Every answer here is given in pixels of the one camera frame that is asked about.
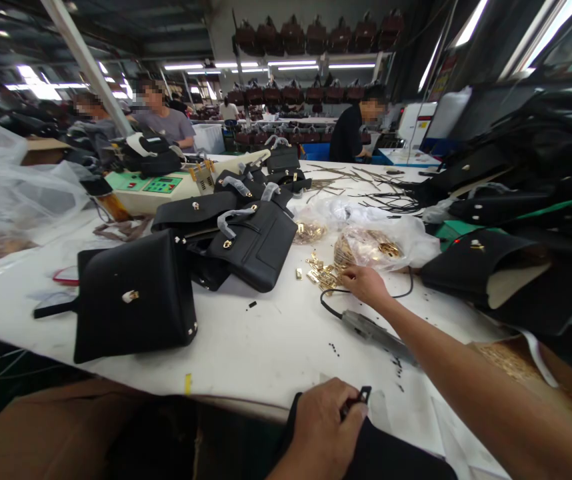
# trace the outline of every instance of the ceiling light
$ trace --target ceiling light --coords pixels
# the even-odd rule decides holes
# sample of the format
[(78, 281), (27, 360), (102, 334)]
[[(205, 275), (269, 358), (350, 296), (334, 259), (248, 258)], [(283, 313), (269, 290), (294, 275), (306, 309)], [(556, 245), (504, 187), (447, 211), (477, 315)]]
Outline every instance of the ceiling light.
[(166, 70), (197, 70), (200, 68), (204, 68), (204, 66), (199, 63), (192, 65), (164, 65), (164, 69)]
[[(248, 69), (248, 70), (242, 70), (242, 73), (254, 73), (254, 72), (259, 72), (259, 71), (268, 71), (268, 69)], [(233, 73), (237, 73), (238, 70), (231, 70), (231, 72)]]
[[(256, 67), (259, 64), (257, 62), (241, 62), (242, 67)], [(237, 68), (235, 62), (215, 62), (217, 68)]]
[(329, 65), (330, 69), (348, 69), (348, 68), (375, 68), (374, 63), (356, 63), (354, 65)]
[(317, 70), (318, 66), (316, 65), (304, 65), (301, 67), (280, 67), (278, 70)]
[(269, 67), (278, 67), (280, 65), (315, 65), (317, 60), (296, 60), (284, 62), (268, 62)]

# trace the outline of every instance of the brown leather bag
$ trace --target brown leather bag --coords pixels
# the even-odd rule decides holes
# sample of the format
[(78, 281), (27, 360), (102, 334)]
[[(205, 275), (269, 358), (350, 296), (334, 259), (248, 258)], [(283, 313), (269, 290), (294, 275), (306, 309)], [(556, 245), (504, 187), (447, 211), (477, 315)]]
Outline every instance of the brown leather bag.
[(346, 53), (351, 41), (351, 28), (346, 25), (344, 17), (339, 19), (338, 26), (331, 32), (326, 41), (328, 53)]
[(289, 55), (303, 55), (305, 52), (306, 37), (304, 30), (297, 23), (293, 15), (290, 20), (281, 27), (281, 38), (284, 42), (284, 50)]
[(390, 12), (381, 21), (378, 48), (381, 51), (391, 51), (395, 46), (401, 32), (404, 31), (404, 17), (401, 12)]
[(263, 57), (264, 50), (257, 42), (257, 34), (248, 20), (244, 19), (241, 25), (235, 30), (235, 42), (239, 45), (242, 51), (254, 57)]
[(319, 15), (315, 17), (314, 22), (308, 26), (306, 30), (306, 51), (309, 55), (321, 55), (326, 51), (326, 27), (324, 27)]
[(257, 41), (266, 55), (284, 56), (284, 43), (270, 16), (266, 17), (265, 23), (257, 27)]
[(377, 35), (377, 24), (371, 20), (371, 13), (366, 12), (364, 20), (355, 27), (355, 40), (352, 51), (355, 53), (368, 53), (372, 50)]

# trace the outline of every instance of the fluorescent light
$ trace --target fluorescent light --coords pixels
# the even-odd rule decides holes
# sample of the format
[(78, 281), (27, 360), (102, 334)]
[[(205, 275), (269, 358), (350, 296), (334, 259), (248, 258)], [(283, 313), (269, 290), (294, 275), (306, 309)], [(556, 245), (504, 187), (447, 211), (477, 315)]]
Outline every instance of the fluorescent light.
[(317, 60), (296, 60), (284, 62), (268, 62), (269, 67), (278, 67), (280, 65), (315, 65)]
[[(258, 71), (268, 71), (268, 69), (247, 69), (247, 70), (242, 70), (241, 72), (242, 72), (242, 73), (255, 73), (255, 72), (258, 72)], [(231, 70), (231, 72), (237, 73), (238, 70)]]
[(349, 69), (349, 68), (375, 68), (374, 63), (356, 63), (353, 65), (329, 65), (331, 69)]
[(308, 65), (304, 67), (280, 67), (278, 70), (317, 70), (318, 66)]
[(194, 63), (192, 65), (164, 65), (164, 69), (166, 70), (198, 70), (203, 68), (203, 65), (200, 63)]
[(488, 2), (488, 0), (480, 0), (480, 2), (477, 4), (475, 11), (464, 27), (459, 40), (457, 40), (457, 43), (455, 44), (456, 47), (463, 45), (471, 39), (473, 32), (475, 31), (475, 27), (477, 26), (477, 22), (479, 22), (479, 18), (481, 17), (482, 12), (484, 12), (486, 2)]
[[(242, 67), (256, 67), (259, 64), (257, 62), (241, 62)], [(236, 62), (215, 62), (217, 68), (237, 68)]]

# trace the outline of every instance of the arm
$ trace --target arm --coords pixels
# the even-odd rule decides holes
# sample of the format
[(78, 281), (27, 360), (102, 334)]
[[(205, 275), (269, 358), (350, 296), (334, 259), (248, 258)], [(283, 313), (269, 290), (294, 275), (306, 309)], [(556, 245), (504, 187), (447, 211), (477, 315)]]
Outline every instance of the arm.
[(386, 318), (457, 416), (512, 478), (572, 478), (572, 424), (480, 354), (391, 298), (374, 270), (350, 267), (341, 279)]
[(337, 378), (304, 393), (297, 402), (293, 441), (267, 480), (342, 479), (353, 461), (368, 408), (354, 404), (344, 421), (339, 410), (358, 395), (356, 388)]

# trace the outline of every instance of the black cable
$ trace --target black cable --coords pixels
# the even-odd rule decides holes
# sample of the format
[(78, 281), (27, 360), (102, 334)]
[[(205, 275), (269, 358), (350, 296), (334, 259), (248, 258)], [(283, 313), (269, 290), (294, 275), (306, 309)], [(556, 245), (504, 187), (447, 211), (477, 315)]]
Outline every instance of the black cable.
[[(406, 297), (413, 292), (413, 288), (415, 287), (415, 282), (413, 280), (413, 271), (410, 267), (408, 267), (408, 275), (411, 278), (411, 287), (408, 289), (408, 292), (402, 293), (401, 295), (391, 295), (391, 298)], [(328, 292), (333, 292), (333, 291), (340, 292), (340, 293), (350, 293), (350, 290), (328, 289), (328, 290), (324, 290), (321, 293), (321, 295), (319, 296), (319, 301), (321, 302), (321, 306), (324, 307), (326, 310), (328, 310), (328, 312), (332, 313), (334, 316), (336, 316), (338, 319), (341, 320), (341, 314), (338, 311), (333, 310), (330, 307), (330, 305), (328, 305), (326, 302), (324, 302), (324, 295), (326, 295)]]

